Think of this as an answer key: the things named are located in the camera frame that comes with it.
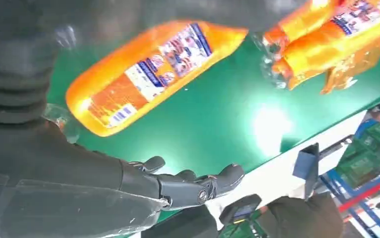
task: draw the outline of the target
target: green surface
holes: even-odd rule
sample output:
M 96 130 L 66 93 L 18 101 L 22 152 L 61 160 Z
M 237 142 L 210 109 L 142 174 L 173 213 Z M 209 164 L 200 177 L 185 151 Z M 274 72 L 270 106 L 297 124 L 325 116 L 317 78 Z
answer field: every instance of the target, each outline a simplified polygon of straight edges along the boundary
M 78 74 L 115 44 L 60 55 L 49 102 L 64 94 Z M 165 158 L 163 172 L 191 169 L 214 174 L 230 163 L 248 172 L 380 101 L 380 62 L 344 91 L 320 95 L 323 76 L 293 91 L 278 90 L 261 77 L 261 54 L 250 39 L 146 116 L 102 138 L 82 130 L 79 143 L 125 160 Z

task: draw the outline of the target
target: plastic wrap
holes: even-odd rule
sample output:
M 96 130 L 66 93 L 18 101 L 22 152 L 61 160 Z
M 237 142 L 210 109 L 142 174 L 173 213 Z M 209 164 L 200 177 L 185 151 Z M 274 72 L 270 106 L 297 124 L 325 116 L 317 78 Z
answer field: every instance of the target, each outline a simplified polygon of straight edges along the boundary
M 74 144 L 79 139 L 79 122 L 65 108 L 48 103 L 44 111 L 44 118 L 54 122 L 66 136 L 69 143 Z
M 166 205 L 113 189 L 34 180 L 5 187 L 8 181 L 0 175 L 0 238 L 127 235 L 154 225 Z
M 347 1 L 337 13 L 319 28 L 313 26 L 315 31 L 301 31 L 297 35 L 288 30 L 288 34 L 298 38 L 283 44 L 284 49 L 278 44 L 279 40 L 272 42 L 273 50 L 268 44 L 275 35 L 275 28 L 265 34 L 251 34 L 265 55 L 260 65 L 263 76 L 277 88 L 285 86 L 292 90 L 302 82 L 326 73 L 322 94 L 352 86 L 356 82 L 354 76 L 375 66 L 380 58 L 380 0 Z M 319 18 L 313 11 L 298 11 L 294 15 L 300 19 Z M 290 26 L 288 20 L 293 17 L 284 19 L 279 26 L 284 23 Z

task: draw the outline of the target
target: robotic hand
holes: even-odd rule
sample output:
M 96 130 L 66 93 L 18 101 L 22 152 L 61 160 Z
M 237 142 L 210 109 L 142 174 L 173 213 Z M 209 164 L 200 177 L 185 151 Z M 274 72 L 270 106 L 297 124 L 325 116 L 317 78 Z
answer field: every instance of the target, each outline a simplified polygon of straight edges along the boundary
M 155 156 L 145 163 L 131 162 L 129 165 L 152 174 L 165 165 L 162 157 Z M 242 181 L 244 171 L 239 165 L 229 165 L 218 175 L 197 178 L 191 170 L 184 170 L 175 176 L 154 175 L 159 183 L 160 199 L 168 205 L 163 210 L 179 210 L 203 205 L 206 201 L 223 196 L 234 190 Z
M 73 46 L 112 39 L 125 43 L 175 19 L 259 31 L 304 2 L 0 0 L 0 238 L 135 232 L 153 225 L 161 209 L 204 204 L 234 189 L 244 176 L 237 165 L 199 178 L 191 171 L 154 175 L 164 164 L 159 157 L 128 163 L 69 144 L 55 124 L 41 118 L 59 46 L 64 46 L 57 42 L 58 29 L 74 30 Z M 154 206 L 159 201 L 165 205 L 160 209 Z

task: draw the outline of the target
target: orange bottle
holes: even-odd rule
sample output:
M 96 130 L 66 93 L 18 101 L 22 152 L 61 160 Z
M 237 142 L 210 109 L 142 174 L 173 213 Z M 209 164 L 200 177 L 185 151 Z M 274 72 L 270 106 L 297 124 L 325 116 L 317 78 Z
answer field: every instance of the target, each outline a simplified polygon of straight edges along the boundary
M 290 44 L 272 70 L 292 89 L 380 39 L 380 0 L 356 0 L 320 29 Z
M 156 26 L 81 74 L 67 105 L 90 131 L 112 135 L 233 53 L 247 33 L 206 22 Z
M 309 0 L 266 32 L 263 36 L 263 45 L 279 58 L 291 42 L 329 21 L 344 2 L 345 0 Z M 271 50 L 272 46 L 277 46 L 278 49 Z

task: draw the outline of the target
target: bottle label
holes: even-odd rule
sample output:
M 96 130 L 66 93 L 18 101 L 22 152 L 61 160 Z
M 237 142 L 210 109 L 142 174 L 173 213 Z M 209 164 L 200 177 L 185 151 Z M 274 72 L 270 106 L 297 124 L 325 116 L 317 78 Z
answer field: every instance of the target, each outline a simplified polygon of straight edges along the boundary
M 88 109 L 105 127 L 118 126 L 211 55 L 200 26 L 189 24 L 92 96 Z
M 380 20 L 380 1 L 377 6 L 366 0 L 356 0 L 342 9 L 331 21 L 337 24 L 347 36 L 367 30 Z

